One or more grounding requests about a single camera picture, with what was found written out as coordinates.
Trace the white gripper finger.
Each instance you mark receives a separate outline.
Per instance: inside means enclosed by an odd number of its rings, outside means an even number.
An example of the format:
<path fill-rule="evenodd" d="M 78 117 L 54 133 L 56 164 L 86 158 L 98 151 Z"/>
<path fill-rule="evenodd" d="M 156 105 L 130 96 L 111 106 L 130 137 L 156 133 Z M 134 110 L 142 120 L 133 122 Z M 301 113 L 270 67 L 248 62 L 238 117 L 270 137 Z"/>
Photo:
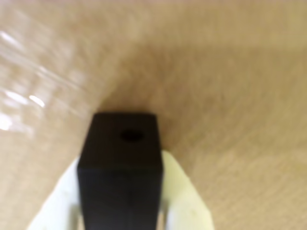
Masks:
<path fill-rule="evenodd" d="M 162 151 L 164 178 L 161 212 L 164 230 L 213 230 L 210 210 L 177 160 Z"/>
<path fill-rule="evenodd" d="M 28 225 L 28 230 L 78 230 L 80 196 L 77 178 L 79 158 L 73 160 Z"/>

